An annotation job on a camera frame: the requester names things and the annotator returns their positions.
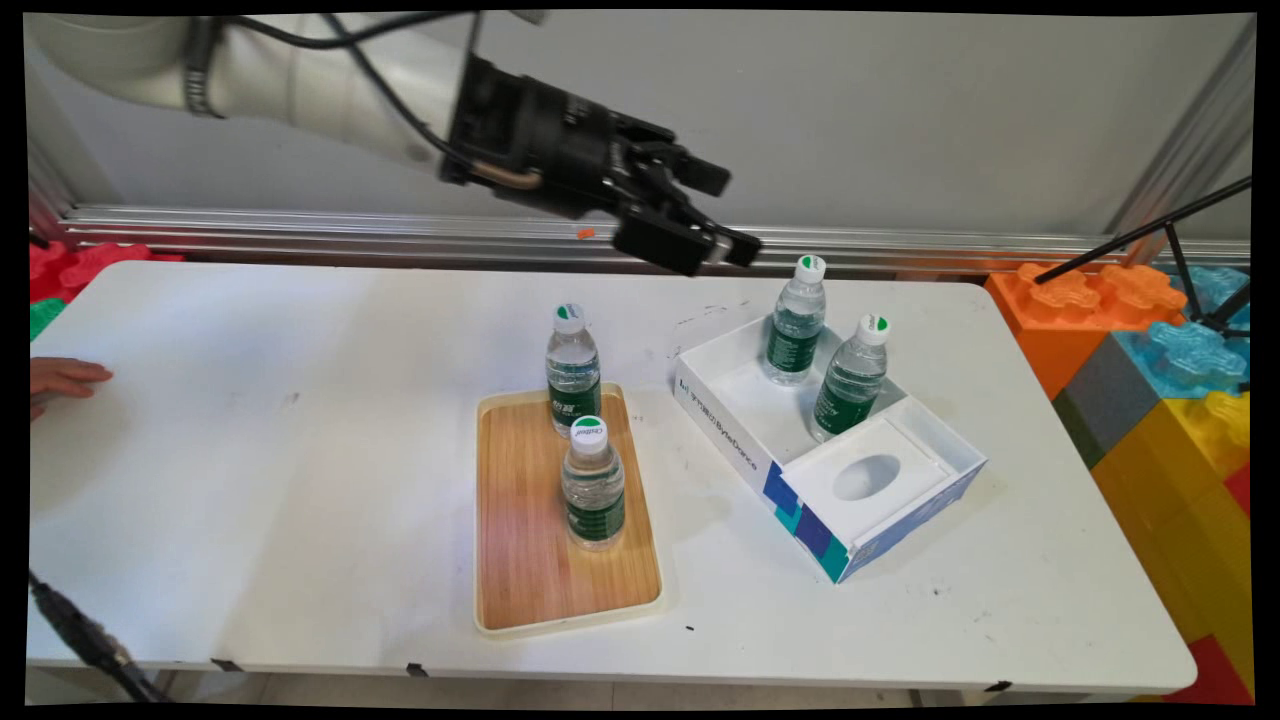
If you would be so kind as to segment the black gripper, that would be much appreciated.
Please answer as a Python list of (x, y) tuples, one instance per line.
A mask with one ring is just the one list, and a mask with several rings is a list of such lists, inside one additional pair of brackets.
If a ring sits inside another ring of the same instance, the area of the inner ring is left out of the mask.
[(462, 159), (442, 163), (445, 183), (480, 184), (507, 202), (568, 219), (616, 209), (612, 247), (660, 269), (695, 277), (713, 265), (749, 268), (762, 250), (760, 238), (684, 200), (645, 200), (609, 186), (625, 167), (662, 167), (680, 184), (719, 197), (731, 172), (694, 155), (673, 131), (513, 76), (472, 53), (447, 142)]

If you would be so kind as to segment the person's bare hand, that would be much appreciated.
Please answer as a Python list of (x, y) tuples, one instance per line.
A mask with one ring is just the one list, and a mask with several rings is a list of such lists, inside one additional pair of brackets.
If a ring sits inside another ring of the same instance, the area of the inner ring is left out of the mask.
[(32, 357), (29, 360), (29, 419), (36, 421), (54, 397), (90, 398), (113, 372), (97, 363), (73, 357)]

